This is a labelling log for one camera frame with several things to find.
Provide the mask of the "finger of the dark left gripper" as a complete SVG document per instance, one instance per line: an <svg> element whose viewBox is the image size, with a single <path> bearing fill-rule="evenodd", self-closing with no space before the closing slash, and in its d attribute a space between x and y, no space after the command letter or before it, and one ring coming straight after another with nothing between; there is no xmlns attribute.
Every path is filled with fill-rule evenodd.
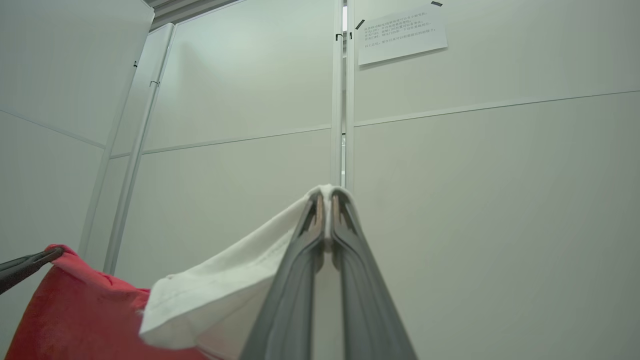
<svg viewBox="0 0 640 360"><path fill-rule="evenodd" d="M11 260L0 265L0 294L39 271L49 260Z"/></svg>
<svg viewBox="0 0 640 360"><path fill-rule="evenodd" d="M64 254L64 249L54 247L32 255L26 255L17 259L3 262L0 265L1 275L33 274L44 265L50 264Z"/></svg>

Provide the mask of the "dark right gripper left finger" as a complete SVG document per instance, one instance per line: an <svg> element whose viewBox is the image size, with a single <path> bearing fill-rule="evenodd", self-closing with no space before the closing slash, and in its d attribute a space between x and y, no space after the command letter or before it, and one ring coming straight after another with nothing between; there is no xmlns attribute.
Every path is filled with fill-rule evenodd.
<svg viewBox="0 0 640 360"><path fill-rule="evenodd" d="M314 280L323 266L325 224L323 195L313 193L242 349L242 360L313 357Z"/></svg>

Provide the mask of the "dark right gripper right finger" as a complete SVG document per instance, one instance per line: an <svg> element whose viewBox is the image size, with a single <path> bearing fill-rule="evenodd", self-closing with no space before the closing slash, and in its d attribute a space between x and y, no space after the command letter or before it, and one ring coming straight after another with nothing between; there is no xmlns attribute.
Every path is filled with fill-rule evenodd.
<svg viewBox="0 0 640 360"><path fill-rule="evenodd" d="M330 203L333 264L341 282L344 358L416 360L354 201L345 189L334 189Z"/></svg>

